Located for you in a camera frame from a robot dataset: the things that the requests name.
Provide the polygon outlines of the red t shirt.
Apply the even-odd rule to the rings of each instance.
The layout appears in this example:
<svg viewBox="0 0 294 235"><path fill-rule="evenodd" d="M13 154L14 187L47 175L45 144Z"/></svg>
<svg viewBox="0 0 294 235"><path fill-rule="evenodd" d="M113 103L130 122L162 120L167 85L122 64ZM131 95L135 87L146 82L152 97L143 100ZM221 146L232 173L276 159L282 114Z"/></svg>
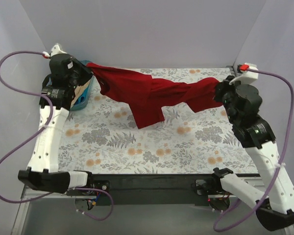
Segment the red t shirt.
<svg viewBox="0 0 294 235"><path fill-rule="evenodd" d="M188 84L95 63L88 63L87 67L96 77L102 95L129 105L139 129L164 121L164 106L184 102L197 113L222 105L214 101L219 82L212 77Z"/></svg>

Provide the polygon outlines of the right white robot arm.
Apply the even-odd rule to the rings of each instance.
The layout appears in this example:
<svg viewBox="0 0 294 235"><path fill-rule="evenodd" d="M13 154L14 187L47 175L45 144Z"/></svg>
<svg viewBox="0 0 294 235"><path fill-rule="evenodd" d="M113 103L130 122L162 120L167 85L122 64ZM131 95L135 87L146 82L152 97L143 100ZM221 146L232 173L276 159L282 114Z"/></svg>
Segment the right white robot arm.
<svg viewBox="0 0 294 235"><path fill-rule="evenodd" d="M223 104L234 136L253 160L266 190L256 189L228 168L214 168L212 190L220 195L229 192L247 204L268 231L293 225L294 185L270 125L258 115L258 90L230 76L216 86L214 100Z"/></svg>

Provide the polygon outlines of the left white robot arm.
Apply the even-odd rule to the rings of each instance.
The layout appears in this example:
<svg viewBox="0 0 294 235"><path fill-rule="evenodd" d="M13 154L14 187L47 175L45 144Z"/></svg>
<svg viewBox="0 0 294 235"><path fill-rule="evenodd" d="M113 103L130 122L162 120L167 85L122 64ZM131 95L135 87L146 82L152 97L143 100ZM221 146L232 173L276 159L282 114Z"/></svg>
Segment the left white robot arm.
<svg viewBox="0 0 294 235"><path fill-rule="evenodd" d="M85 171L60 172L58 151L65 121L76 103L87 103L88 86L93 74L89 68L67 53L50 57L51 74L43 81L40 124L43 129L36 139L32 157L26 170L18 173L18 179L33 190L65 193L77 187L82 195L94 192L94 183Z"/></svg>

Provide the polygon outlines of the beige t shirt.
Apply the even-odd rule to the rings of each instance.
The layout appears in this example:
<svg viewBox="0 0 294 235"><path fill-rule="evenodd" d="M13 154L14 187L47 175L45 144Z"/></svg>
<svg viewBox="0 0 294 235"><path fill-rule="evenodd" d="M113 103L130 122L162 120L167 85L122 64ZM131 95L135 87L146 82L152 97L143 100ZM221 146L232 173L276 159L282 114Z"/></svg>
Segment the beige t shirt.
<svg viewBox="0 0 294 235"><path fill-rule="evenodd" d="M88 87L90 85L91 80L86 82L84 85L78 85L74 90L74 98L71 102L71 107L73 107L76 103L81 104L86 101Z"/></svg>

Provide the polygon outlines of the blue plastic basket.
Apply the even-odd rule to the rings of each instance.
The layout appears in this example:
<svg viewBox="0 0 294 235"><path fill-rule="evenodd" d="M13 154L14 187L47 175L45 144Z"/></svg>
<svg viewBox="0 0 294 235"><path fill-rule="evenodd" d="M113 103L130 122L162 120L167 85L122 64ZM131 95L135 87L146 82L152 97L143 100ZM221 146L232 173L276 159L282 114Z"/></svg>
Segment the blue plastic basket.
<svg viewBox="0 0 294 235"><path fill-rule="evenodd" d="M69 69L69 85L73 87L73 99L70 111L78 111L84 109L89 101L92 90L94 74L86 65L88 60L79 61L74 57L72 59L72 67Z"/></svg>

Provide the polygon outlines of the floral table mat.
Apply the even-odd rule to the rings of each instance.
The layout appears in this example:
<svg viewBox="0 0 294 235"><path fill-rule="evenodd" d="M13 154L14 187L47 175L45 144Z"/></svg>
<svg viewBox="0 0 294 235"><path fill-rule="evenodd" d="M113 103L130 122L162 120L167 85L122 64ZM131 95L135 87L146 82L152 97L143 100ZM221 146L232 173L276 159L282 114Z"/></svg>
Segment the floral table mat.
<svg viewBox="0 0 294 235"><path fill-rule="evenodd" d="M163 122L138 129L129 106L102 95L94 81L87 106L70 112L64 124L59 171L199 174L226 167L257 172L223 107L194 113L181 103L162 112Z"/></svg>

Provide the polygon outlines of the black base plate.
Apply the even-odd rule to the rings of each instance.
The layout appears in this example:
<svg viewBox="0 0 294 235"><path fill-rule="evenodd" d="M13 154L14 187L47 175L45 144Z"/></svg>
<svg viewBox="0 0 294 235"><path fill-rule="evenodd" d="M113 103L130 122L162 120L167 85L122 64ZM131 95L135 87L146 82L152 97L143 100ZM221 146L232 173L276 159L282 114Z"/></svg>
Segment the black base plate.
<svg viewBox="0 0 294 235"><path fill-rule="evenodd" d="M106 185L115 205L208 206L209 195L227 195L212 174L94 174L91 185Z"/></svg>

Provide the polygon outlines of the aluminium rail frame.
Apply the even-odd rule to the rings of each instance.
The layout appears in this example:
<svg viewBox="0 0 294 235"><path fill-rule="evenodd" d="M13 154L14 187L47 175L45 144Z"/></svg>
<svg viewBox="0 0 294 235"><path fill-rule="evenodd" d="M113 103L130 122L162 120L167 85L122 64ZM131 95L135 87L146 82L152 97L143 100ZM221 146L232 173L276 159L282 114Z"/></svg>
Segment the aluminium rail frame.
<svg viewBox="0 0 294 235"><path fill-rule="evenodd" d="M268 231L252 209L236 196L208 196L208 206L194 204L115 205L107 186L87 185L65 193L25 185L15 221L15 235L281 235ZM258 174L236 174L264 192Z"/></svg>

